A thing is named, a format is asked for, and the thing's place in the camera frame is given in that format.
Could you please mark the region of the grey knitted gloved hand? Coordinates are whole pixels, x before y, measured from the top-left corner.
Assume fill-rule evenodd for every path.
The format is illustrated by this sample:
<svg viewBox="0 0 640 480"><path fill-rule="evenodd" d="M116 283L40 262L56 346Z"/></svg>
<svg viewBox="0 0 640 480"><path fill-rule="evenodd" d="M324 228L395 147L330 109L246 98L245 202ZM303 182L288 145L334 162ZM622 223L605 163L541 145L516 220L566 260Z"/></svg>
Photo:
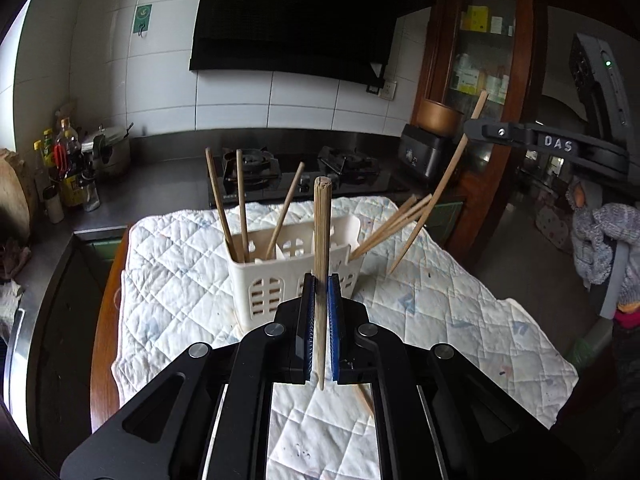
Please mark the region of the grey knitted gloved hand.
<svg viewBox="0 0 640 480"><path fill-rule="evenodd" d="M585 288L614 284L613 299L623 314L639 311L639 209L602 203L602 190L574 178L566 198L573 209L574 265Z"/></svg>

